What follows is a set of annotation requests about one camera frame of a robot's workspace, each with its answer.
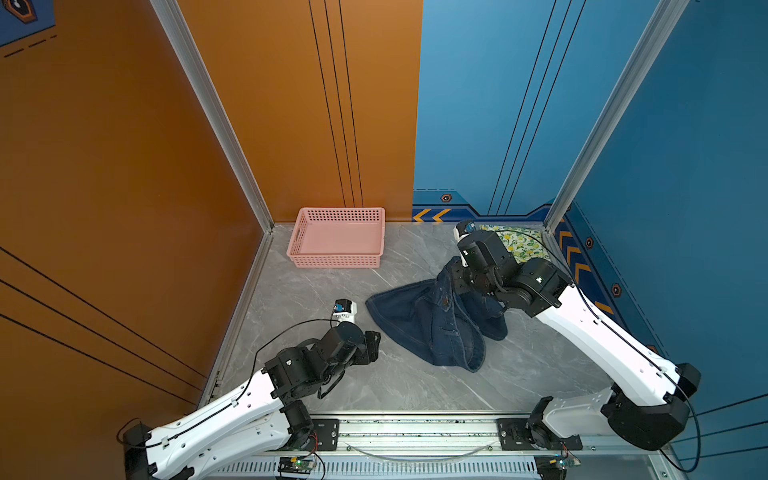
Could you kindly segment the dark navy skirt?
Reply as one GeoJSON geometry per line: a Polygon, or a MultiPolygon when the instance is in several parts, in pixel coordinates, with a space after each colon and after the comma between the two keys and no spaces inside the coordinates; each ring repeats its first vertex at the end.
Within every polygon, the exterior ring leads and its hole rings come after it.
{"type": "Polygon", "coordinates": [[[407,284],[369,297],[366,308],[390,339],[435,366],[478,371],[486,358],[486,339],[508,335],[505,309],[475,290],[460,293],[455,256],[433,279],[407,284]]]}

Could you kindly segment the lemon print skirt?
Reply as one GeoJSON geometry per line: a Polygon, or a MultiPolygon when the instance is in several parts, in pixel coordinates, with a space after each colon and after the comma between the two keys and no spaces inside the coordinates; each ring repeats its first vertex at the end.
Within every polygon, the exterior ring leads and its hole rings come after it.
{"type": "Polygon", "coordinates": [[[496,232],[505,248],[513,254],[518,263],[525,263],[533,258],[552,259],[551,254],[545,248],[542,234],[537,230],[483,224],[479,226],[479,229],[496,232]]]}

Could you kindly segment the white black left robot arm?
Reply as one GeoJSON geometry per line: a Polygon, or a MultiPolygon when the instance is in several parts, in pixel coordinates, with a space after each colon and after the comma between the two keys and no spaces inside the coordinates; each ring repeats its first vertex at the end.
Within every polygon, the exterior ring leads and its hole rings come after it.
{"type": "Polygon", "coordinates": [[[246,457],[312,443],[303,402],[323,397],[351,366],[379,356],[381,335],[340,321],[320,338],[284,348],[229,393],[169,424],[132,423],[120,440],[128,479],[205,479],[246,457]]]}

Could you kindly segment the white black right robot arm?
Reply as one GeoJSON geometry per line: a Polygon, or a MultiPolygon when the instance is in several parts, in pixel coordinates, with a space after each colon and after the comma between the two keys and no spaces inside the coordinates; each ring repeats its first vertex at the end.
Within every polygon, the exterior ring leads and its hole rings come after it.
{"type": "Polygon", "coordinates": [[[456,225],[461,263],[453,275],[461,292],[475,291],[524,312],[559,332],[612,380],[597,393],[542,398],[525,431],[537,449],[572,447],[581,436],[617,436],[656,451],[682,433],[693,412],[691,397],[701,374],[674,364],[632,335],[589,301],[575,280],[541,257],[518,262],[495,231],[470,220],[456,225]]]}

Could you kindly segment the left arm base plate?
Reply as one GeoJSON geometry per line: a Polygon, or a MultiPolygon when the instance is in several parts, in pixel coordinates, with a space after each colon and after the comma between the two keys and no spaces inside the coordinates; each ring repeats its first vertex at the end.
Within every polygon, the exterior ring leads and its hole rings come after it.
{"type": "Polygon", "coordinates": [[[338,418],[313,417],[313,427],[301,446],[305,451],[336,451],[338,448],[340,420],[338,418]]]}

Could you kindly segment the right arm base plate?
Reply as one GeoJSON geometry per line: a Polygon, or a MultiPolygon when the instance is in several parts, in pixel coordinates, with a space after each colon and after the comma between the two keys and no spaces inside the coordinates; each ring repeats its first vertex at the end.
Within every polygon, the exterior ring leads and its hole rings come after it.
{"type": "Polygon", "coordinates": [[[497,434],[503,451],[580,451],[579,435],[558,437],[541,423],[530,425],[527,419],[510,417],[496,420],[497,434]]]}

